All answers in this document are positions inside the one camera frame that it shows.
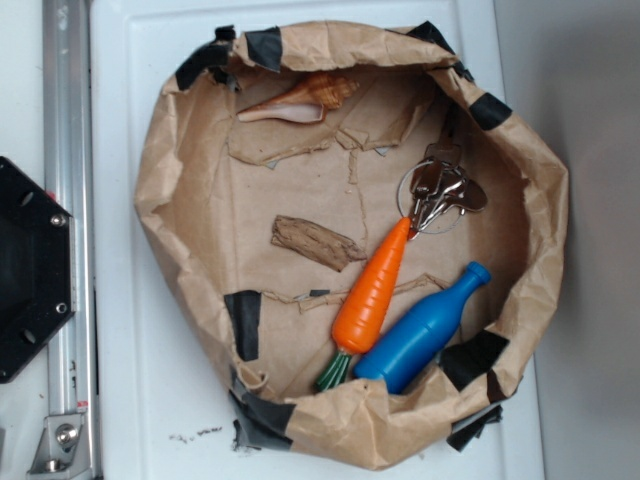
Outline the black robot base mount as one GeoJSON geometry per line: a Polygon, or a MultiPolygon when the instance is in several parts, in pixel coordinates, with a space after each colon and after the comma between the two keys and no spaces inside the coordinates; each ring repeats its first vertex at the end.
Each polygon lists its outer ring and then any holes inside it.
{"type": "Polygon", "coordinates": [[[71,219],[1,159],[1,382],[12,382],[71,317],[71,219]]]}

